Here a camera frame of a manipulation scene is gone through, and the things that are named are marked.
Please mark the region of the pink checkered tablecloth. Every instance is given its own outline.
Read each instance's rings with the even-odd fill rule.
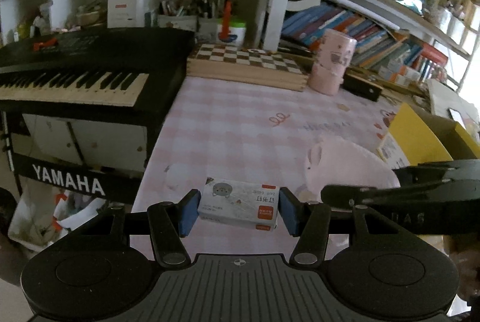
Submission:
[[[148,163],[133,211],[159,201],[178,202],[203,189],[207,176],[306,189],[304,160],[322,133],[333,133],[375,151],[395,106],[340,90],[334,97],[252,84],[187,77],[168,114]],[[284,253],[297,239],[281,218],[273,232],[197,220],[183,240],[196,253]],[[147,236],[131,245],[153,259]],[[328,250],[328,254],[337,252]]]

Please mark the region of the checkered chess surface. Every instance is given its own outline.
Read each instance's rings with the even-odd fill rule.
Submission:
[[[258,52],[258,50],[239,49],[230,45],[202,44],[199,49],[195,49],[191,53],[189,59],[244,64],[278,71],[288,71],[294,74],[304,74],[293,60],[285,59],[280,54],[268,55],[267,53]]]
[[[398,106],[375,103],[340,89],[333,97],[187,77],[165,119],[133,206],[145,211],[159,201],[178,202],[190,189],[203,190],[207,177],[306,189],[305,157],[323,134],[334,134],[375,151],[385,120]],[[197,219],[182,241],[190,253],[284,253],[297,243],[281,217],[273,232]],[[330,242],[346,247],[345,237]],[[147,236],[131,245],[153,259]]]

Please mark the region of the pink cylindrical container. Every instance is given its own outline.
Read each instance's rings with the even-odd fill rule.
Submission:
[[[352,60],[357,40],[344,33],[325,30],[308,79],[308,85],[320,93],[334,96],[343,82],[345,68]]]

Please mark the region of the open yellow box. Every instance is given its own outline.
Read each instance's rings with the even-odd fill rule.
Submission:
[[[406,103],[377,151],[393,169],[423,162],[480,159],[480,147],[459,123]]]

